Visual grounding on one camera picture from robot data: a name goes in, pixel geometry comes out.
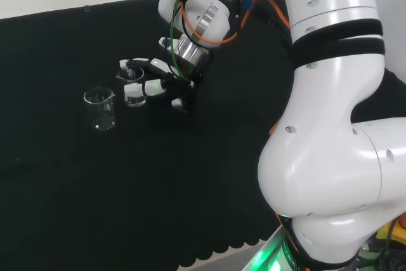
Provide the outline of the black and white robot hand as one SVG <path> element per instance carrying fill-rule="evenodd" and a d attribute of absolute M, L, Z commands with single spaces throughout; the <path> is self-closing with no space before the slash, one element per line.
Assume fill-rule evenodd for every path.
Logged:
<path fill-rule="evenodd" d="M 168 95 L 172 108 L 191 113 L 201 74 L 195 80 L 184 79 L 172 65 L 158 58 L 133 58 L 119 61 L 115 78 L 122 86 L 128 107 L 141 107 L 149 98 Z"/>

